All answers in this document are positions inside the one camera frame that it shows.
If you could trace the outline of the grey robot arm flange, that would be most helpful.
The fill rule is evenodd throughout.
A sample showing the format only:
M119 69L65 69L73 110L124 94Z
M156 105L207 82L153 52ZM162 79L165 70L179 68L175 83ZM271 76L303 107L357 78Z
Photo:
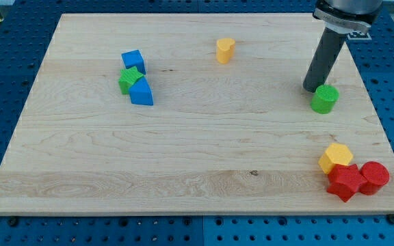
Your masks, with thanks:
M339 34L368 33L382 9L383 0L317 0L313 17Z

